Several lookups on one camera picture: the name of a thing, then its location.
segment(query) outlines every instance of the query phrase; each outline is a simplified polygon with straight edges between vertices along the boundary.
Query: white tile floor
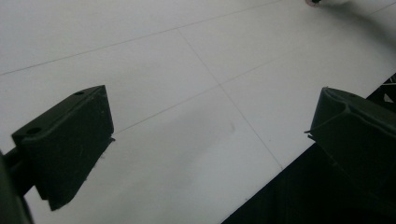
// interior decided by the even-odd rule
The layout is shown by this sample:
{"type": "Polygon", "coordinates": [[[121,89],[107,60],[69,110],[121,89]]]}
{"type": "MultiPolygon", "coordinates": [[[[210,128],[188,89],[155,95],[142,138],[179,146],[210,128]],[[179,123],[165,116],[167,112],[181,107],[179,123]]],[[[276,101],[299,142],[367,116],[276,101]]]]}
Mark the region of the white tile floor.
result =
{"type": "Polygon", "coordinates": [[[220,223],[312,142],[320,89],[396,72],[396,0],[0,1],[0,148],[105,84],[117,142],[36,223],[220,223]]]}

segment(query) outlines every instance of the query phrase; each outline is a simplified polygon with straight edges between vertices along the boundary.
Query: screw hole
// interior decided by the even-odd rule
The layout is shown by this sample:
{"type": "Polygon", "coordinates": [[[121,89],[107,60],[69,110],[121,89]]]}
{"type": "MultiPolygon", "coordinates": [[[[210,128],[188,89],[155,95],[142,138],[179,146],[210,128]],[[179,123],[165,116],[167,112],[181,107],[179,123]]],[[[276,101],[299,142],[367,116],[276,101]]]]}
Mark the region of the screw hole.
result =
{"type": "Polygon", "coordinates": [[[29,131],[27,131],[28,134],[35,134],[35,133],[39,133],[41,131],[40,128],[33,128],[30,129],[29,131]]]}

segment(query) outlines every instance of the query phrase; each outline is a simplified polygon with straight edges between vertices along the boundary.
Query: white floor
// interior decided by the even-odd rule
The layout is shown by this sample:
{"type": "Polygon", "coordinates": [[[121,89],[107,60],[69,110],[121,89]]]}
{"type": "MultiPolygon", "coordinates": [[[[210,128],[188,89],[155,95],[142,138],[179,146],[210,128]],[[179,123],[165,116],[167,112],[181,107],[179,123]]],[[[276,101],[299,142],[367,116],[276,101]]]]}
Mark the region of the white floor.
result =
{"type": "Polygon", "coordinates": [[[0,148],[105,84],[112,144],[36,223],[220,223],[296,159],[325,86],[396,72],[396,0],[0,0],[0,148]]]}

